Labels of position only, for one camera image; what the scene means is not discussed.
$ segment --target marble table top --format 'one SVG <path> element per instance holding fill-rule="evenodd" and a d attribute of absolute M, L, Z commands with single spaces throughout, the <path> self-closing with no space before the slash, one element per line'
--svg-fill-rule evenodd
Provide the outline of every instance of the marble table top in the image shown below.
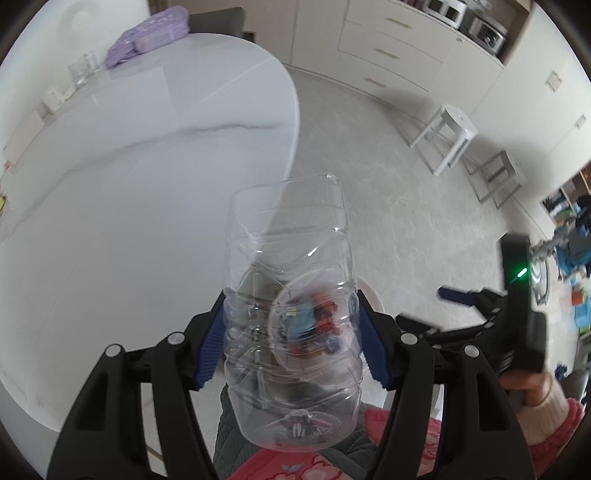
<path fill-rule="evenodd" d="M 48 120 L 2 181 L 0 380 L 59 430 L 110 343 L 155 345 L 211 308 L 230 198 L 289 176 L 300 118 L 278 60 L 196 34 Z"/>

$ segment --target white chair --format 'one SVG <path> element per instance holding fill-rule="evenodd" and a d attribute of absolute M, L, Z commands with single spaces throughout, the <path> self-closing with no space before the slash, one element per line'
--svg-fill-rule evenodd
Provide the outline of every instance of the white chair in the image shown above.
<path fill-rule="evenodd" d="M 493 163 L 495 160 L 500 160 L 502 162 L 501 167 L 494 172 L 491 176 L 487 177 L 487 173 L 485 172 L 485 167 Z M 503 150 L 496 155 L 494 155 L 490 160 L 483 163 L 479 166 L 475 171 L 471 172 L 470 175 L 474 175 L 476 172 L 480 172 L 483 178 L 486 180 L 488 193 L 484 195 L 484 197 L 478 197 L 478 201 L 480 203 L 484 203 L 489 198 L 493 198 L 496 207 L 499 209 L 503 206 L 503 204 L 509 200 L 517 190 L 519 190 L 523 184 L 525 183 L 525 177 L 521 171 L 521 167 L 519 165 L 519 161 L 515 158 L 514 155 L 511 155 L 507 150 Z M 499 183 L 495 183 L 503 173 L 507 173 L 507 177 L 500 181 Z M 512 183 L 513 189 L 509 191 L 508 195 L 498 203 L 496 201 L 495 195 L 499 193 L 501 190 L 505 189 L 510 183 Z"/>
<path fill-rule="evenodd" d="M 478 134 L 478 130 L 464 112 L 453 105 L 445 103 L 433 118 L 431 118 L 425 129 L 412 141 L 410 148 L 414 148 L 417 143 L 431 131 L 433 133 L 427 136 L 427 140 L 432 140 L 435 134 L 441 130 L 443 125 L 447 125 L 457 134 L 457 140 L 452 145 L 451 150 L 447 153 L 441 164 L 433 172 L 433 175 L 436 177 L 441 175 L 441 172 L 447 165 L 450 167 L 456 165 L 472 140 L 474 140 Z"/>

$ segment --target glass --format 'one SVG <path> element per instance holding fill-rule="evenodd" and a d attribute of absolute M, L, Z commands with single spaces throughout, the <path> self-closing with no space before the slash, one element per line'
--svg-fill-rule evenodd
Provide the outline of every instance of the glass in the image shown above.
<path fill-rule="evenodd" d="M 72 63 L 68 67 L 68 70 L 70 71 L 72 81 L 76 87 L 83 85 L 87 81 L 88 77 L 92 75 L 92 71 L 88 65 L 86 56 L 84 55 Z"/>
<path fill-rule="evenodd" d="M 91 74 L 94 74 L 100 70 L 100 65 L 96 59 L 96 54 L 94 50 L 90 50 L 88 53 L 85 53 L 84 58 L 86 60 L 86 64 L 88 65 Z"/>
<path fill-rule="evenodd" d="M 225 374 L 242 434 L 284 452 L 337 444 L 356 426 L 362 379 L 340 185 L 239 192 L 227 240 Z"/>

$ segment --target floor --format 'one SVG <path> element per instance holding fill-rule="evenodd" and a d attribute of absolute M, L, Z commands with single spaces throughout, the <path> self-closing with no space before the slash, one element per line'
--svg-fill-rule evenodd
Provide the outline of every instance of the floor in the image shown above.
<path fill-rule="evenodd" d="M 541 232 L 535 224 L 512 200 L 501 210 L 492 202 L 480 205 L 461 164 L 435 178 L 430 168 L 438 165 L 446 143 L 436 138 L 410 150 L 408 143 L 420 130 L 415 120 L 326 79 L 290 73 L 301 105 L 292 177 L 332 173 L 340 180 L 357 275 L 375 289 L 389 314 L 405 312 L 446 329 L 480 322 L 472 310 L 438 301 L 437 289 L 500 290 L 498 239 L 513 231 L 537 242 Z M 548 308 L 551 362 L 567 362 L 561 356 L 573 349 L 572 341 L 556 341 L 570 335 L 565 294 L 554 296 Z M 193 397 L 211 453 L 222 375 L 216 373 Z M 367 378 L 362 388 L 364 401 L 382 405 L 385 391 L 377 382 Z M 150 410 L 148 402 L 147 442 L 160 451 Z"/>

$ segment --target purple cushion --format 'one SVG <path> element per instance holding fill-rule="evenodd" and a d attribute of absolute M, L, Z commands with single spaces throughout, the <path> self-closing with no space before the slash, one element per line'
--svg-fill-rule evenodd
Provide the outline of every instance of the purple cushion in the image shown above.
<path fill-rule="evenodd" d="M 126 30 L 107 52 L 109 69 L 140 53 L 147 53 L 183 38 L 189 33 L 189 12 L 175 5 L 159 12 L 130 30 Z"/>

